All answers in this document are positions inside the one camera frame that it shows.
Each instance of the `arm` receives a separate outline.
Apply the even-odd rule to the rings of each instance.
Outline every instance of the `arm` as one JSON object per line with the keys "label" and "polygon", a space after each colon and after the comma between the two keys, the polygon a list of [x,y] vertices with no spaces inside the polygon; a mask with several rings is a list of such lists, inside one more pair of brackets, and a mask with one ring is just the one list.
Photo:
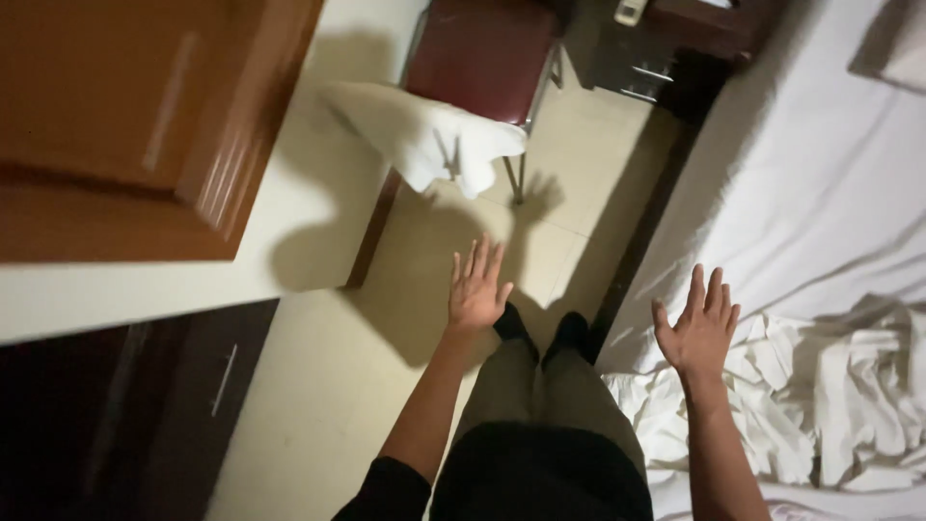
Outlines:
{"label": "arm", "polygon": [[679,372],[688,406],[694,519],[769,519],[721,379],[740,314],[738,304],[731,306],[722,275],[720,268],[714,270],[705,296],[704,268],[694,267],[688,302],[674,327],[665,306],[654,302],[656,340]]}
{"label": "arm", "polygon": [[481,240],[472,241],[462,270],[460,256],[454,253],[444,335],[380,450],[380,457],[388,456],[407,464],[431,485],[437,478],[450,436],[470,345],[473,338],[502,315],[513,287],[508,283],[498,289],[498,272],[504,256],[505,249],[499,244],[490,259],[486,234]]}
{"label": "arm", "polygon": [[472,241],[466,264],[454,254],[449,319],[421,379],[395,420],[360,492],[335,519],[420,518],[444,457],[460,381],[473,339],[494,324],[513,285],[498,289],[505,249]]}

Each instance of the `wall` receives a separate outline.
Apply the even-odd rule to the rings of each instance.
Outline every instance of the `wall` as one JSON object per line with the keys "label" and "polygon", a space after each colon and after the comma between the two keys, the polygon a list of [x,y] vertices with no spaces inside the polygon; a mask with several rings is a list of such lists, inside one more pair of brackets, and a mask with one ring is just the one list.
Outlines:
{"label": "wall", "polygon": [[327,0],[234,262],[0,267],[0,343],[342,285],[386,168],[319,103],[398,80],[425,0]]}

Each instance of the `red chair seat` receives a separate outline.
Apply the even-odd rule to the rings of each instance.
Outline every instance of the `red chair seat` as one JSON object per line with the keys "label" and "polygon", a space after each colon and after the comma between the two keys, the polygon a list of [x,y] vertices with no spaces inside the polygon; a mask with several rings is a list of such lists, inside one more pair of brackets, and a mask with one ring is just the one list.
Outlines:
{"label": "red chair seat", "polygon": [[556,15],[532,0],[433,0],[406,90],[523,125],[556,38]]}

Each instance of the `black shirt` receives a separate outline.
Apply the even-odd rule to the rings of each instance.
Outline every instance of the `black shirt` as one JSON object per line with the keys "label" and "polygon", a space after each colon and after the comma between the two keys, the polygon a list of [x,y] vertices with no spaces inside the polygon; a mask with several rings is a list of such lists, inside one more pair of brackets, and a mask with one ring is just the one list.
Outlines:
{"label": "black shirt", "polygon": [[[335,519],[420,519],[428,482],[392,458],[373,461]],[[431,519],[653,519],[649,489],[613,442],[592,432],[490,423],[451,449]]]}

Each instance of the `pillow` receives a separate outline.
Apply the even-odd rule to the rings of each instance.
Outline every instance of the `pillow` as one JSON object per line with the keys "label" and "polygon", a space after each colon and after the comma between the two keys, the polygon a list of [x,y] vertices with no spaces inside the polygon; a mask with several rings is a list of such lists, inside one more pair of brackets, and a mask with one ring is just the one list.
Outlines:
{"label": "pillow", "polygon": [[888,0],[849,69],[926,94],[926,1]]}

